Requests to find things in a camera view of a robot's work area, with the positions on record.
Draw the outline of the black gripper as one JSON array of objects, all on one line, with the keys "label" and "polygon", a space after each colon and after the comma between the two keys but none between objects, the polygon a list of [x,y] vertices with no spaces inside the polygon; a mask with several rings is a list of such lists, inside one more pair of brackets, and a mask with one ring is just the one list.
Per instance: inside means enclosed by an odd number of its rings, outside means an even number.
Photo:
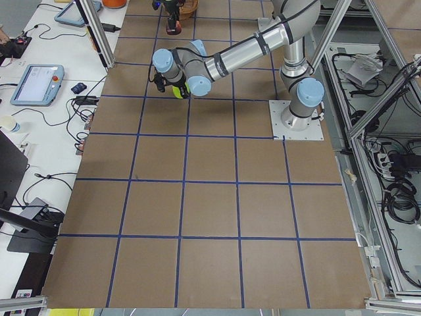
[{"label": "black gripper", "polygon": [[176,87],[176,97],[178,99],[190,98],[190,90],[184,78],[181,78],[175,82],[170,82],[167,80],[167,85]]},{"label": "black gripper", "polygon": [[179,25],[178,22],[178,12],[179,12],[179,1],[178,0],[167,0],[166,1],[166,11],[171,13],[168,15],[168,29],[170,32],[177,30]]}]

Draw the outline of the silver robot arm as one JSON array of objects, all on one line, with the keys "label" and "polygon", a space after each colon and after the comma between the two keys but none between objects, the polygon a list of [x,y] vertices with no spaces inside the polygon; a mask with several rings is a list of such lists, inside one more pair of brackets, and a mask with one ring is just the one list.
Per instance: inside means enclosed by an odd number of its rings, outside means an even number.
[{"label": "silver robot arm", "polygon": [[320,2],[273,1],[272,5],[272,19],[262,30],[212,55],[198,39],[184,47],[156,50],[151,64],[157,89],[164,92],[166,86],[172,86],[180,99],[207,95],[213,82],[282,47],[280,77],[291,96],[281,114],[282,124],[292,131],[307,129],[324,96],[323,85],[309,72],[304,45],[306,34],[318,20]]}]

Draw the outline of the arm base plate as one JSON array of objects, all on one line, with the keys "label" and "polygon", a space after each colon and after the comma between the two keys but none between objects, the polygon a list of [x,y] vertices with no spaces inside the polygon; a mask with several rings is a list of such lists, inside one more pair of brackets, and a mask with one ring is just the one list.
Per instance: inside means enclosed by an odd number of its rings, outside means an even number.
[{"label": "arm base plate", "polygon": [[258,18],[257,24],[258,29],[260,32],[263,32],[270,27],[274,26],[275,24],[279,23],[280,19],[278,17],[276,18]]},{"label": "arm base plate", "polygon": [[274,140],[324,141],[321,122],[324,104],[315,107],[310,117],[299,118],[290,111],[289,100],[270,100],[269,111]]}]

